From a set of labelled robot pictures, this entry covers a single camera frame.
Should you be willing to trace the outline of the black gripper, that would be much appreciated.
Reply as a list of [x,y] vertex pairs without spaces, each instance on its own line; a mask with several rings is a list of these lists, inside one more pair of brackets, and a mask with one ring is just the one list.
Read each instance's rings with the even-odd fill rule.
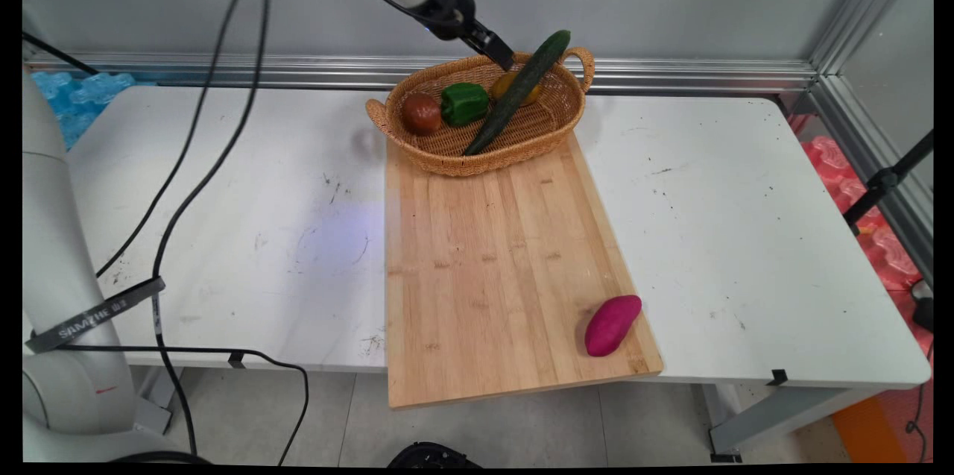
[[514,50],[497,33],[475,20],[475,0],[426,0],[422,17],[423,26],[437,39],[463,40],[504,72],[511,70]]

